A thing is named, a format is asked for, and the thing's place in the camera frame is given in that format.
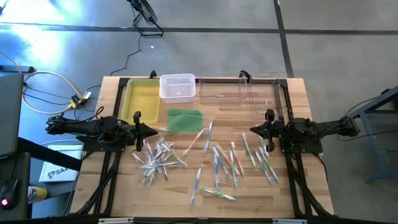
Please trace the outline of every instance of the green towel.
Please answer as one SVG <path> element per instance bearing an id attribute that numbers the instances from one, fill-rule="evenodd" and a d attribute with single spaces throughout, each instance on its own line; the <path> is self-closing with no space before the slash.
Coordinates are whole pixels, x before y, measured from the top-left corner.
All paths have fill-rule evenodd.
<path id="1" fill-rule="evenodd" d="M 203 115 L 198 110 L 169 109 L 167 129 L 171 132 L 195 133 L 203 128 Z"/>

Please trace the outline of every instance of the concrete floor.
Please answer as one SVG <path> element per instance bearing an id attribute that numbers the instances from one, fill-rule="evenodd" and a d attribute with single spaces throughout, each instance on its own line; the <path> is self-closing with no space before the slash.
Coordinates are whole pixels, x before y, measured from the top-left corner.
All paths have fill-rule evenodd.
<path id="1" fill-rule="evenodd" d="M 163 27 L 278 28 L 272 0 L 149 2 Z M 280 0 L 280 7 L 286 29 L 398 29 L 398 3 L 394 0 Z M 0 16 L 0 22 L 115 27 L 131 26 L 132 19 L 131 9 L 123 0 L 11 0 Z M 42 31 L 36 26 L 13 25 L 12 29 L 0 30 L 0 51 L 19 65 L 64 74 L 84 91 L 121 68 L 126 55 L 137 50 L 138 37 L 136 32 Z M 315 121 L 338 119 L 359 101 L 398 83 L 396 35 L 288 34 L 287 45 L 294 76 L 305 80 Z M 142 52 L 131 57 L 128 69 L 118 75 L 148 75 L 151 70 L 158 74 L 233 75 L 245 69 L 287 76 L 279 34 L 168 32 L 161 39 L 142 39 L 141 48 Z M 9 62 L 0 58 L 0 63 Z M 29 82 L 41 90 L 73 94 L 64 82 L 48 75 Z M 62 109 L 30 102 L 47 111 Z M 93 108 L 95 103 L 89 102 L 88 107 Z M 80 118 L 90 115 L 86 111 L 78 114 Z M 19 135 L 37 143 L 73 138 L 46 134 L 48 117 L 22 105 Z M 336 214 L 397 222 L 397 179 L 363 182 L 363 175 L 374 170 L 367 139 L 340 142 L 336 137 L 326 137 L 322 143 Z M 32 169 L 40 170 L 41 163 L 33 161 Z M 34 217 L 60 215 L 66 199 L 63 195 L 35 204 Z"/>

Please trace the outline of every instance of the white plastic basket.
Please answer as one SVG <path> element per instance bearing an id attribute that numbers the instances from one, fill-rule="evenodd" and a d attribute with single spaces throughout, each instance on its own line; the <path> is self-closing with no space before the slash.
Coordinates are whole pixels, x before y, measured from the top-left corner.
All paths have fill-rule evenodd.
<path id="1" fill-rule="evenodd" d="M 162 75 L 159 95 L 164 103 L 189 103 L 195 100 L 193 74 Z"/>

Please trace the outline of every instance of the red light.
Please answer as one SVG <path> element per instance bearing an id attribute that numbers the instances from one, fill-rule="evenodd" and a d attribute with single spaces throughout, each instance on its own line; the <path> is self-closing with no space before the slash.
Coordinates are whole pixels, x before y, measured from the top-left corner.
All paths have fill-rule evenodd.
<path id="1" fill-rule="evenodd" d="M 1 201 L 1 204 L 4 205 L 4 206 L 7 205 L 7 204 L 8 204 L 8 200 L 7 200 L 7 199 L 3 199 L 3 200 Z"/>

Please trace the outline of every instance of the yellow tray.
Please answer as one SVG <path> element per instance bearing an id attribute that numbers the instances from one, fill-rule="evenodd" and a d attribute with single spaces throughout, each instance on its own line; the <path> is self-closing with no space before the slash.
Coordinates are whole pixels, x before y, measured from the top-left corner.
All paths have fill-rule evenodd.
<path id="1" fill-rule="evenodd" d="M 121 116 L 123 120 L 133 125 L 134 113 L 141 111 L 141 123 L 156 124 L 159 116 L 159 107 L 158 79 L 130 79 L 128 81 Z"/>

